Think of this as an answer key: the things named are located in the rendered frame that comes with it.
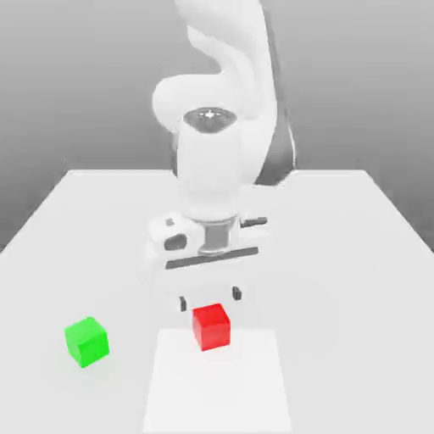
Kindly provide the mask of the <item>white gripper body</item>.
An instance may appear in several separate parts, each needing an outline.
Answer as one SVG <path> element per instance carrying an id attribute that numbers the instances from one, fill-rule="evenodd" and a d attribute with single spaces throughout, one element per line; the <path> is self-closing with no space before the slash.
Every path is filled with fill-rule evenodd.
<path id="1" fill-rule="evenodd" d="M 164 289 L 185 295 L 235 284 L 243 280 L 258 254 L 258 247 L 247 247 L 214 257 L 170 260 L 164 266 Z"/>

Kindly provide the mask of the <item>small red cube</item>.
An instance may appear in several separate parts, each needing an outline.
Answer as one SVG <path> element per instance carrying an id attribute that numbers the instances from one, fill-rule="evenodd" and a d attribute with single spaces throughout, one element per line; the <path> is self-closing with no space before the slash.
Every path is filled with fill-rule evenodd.
<path id="1" fill-rule="evenodd" d="M 202 351 L 231 343 L 231 321 L 221 303 L 193 309 L 192 329 Z"/>

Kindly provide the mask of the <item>small green cube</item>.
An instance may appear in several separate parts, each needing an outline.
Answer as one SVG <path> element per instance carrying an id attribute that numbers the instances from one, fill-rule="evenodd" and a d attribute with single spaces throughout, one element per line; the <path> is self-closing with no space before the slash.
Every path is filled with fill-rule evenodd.
<path id="1" fill-rule="evenodd" d="M 93 317 L 67 326 L 64 337 L 68 353 L 81 368 L 86 368 L 109 354 L 108 333 Z"/>

